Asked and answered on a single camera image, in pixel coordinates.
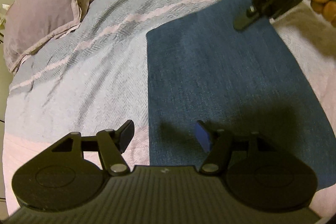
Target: metal pin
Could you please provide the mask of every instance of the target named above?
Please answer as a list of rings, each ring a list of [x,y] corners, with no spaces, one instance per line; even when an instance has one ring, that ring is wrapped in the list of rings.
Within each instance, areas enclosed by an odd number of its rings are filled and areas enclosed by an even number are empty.
[[[219,167],[217,164],[204,164],[202,170],[207,173],[214,173],[219,170]]]
[[[115,173],[122,173],[127,170],[127,166],[124,164],[114,164],[111,166],[111,170]]]

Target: bedspread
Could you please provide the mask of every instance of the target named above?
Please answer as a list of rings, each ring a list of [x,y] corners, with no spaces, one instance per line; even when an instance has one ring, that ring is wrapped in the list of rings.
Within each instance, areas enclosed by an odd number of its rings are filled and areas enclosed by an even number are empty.
[[[88,136],[132,119],[135,136],[123,156],[130,167],[149,164],[146,33],[217,1],[93,0],[75,32],[50,40],[21,65],[10,85],[5,115],[3,169],[9,214],[18,207],[11,189],[16,169],[71,131]],[[274,26],[335,131],[335,52],[326,50],[335,31],[306,3]],[[85,156],[98,162],[95,153]]]

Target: ribbed black surface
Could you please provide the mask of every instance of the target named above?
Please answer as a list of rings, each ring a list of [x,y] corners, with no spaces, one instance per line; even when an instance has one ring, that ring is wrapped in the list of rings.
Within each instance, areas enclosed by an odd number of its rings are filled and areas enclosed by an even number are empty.
[[[112,178],[104,191],[80,208],[60,213],[21,208],[6,224],[310,224],[319,217],[308,208],[284,214],[263,213],[235,200],[216,177],[193,167],[138,166]]]

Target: black clamp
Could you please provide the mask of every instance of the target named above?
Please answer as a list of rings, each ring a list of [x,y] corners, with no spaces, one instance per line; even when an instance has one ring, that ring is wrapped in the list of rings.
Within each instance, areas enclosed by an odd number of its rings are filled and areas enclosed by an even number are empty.
[[[234,136],[222,129],[211,130],[202,121],[197,121],[195,130],[200,145],[209,152],[198,173],[218,177],[243,204],[267,212],[309,205],[317,188],[315,173],[262,134]],[[121,155],[133,136],[131,120],[116,131],[107,129],[92,137],[81,137],[79,132],[66,135],[16,171],[12,188],[19,204],[40,211],[65,211],[98,196],[115,177],[139,175],[130,172]],[[83,158],[84,151],[98,152],[102,170]],[[229,167],[234,151],[246,151],[247,157]]]

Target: blue pad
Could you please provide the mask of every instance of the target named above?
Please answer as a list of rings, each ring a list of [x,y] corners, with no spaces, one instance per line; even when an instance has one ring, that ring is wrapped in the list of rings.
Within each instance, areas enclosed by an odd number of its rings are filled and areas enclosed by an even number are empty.
[[[212,150],[213,140],[209,136],[209,132],[198,122],[195,124],[195,137],[205,152],[209,153]]]
[[[295,58],[266,18],[244,32],[251,0],[222,0],[147,34],[151,165],[195,165],[194,125],[259,131],[308,164],[318,189],[336,183],[336,139]]]

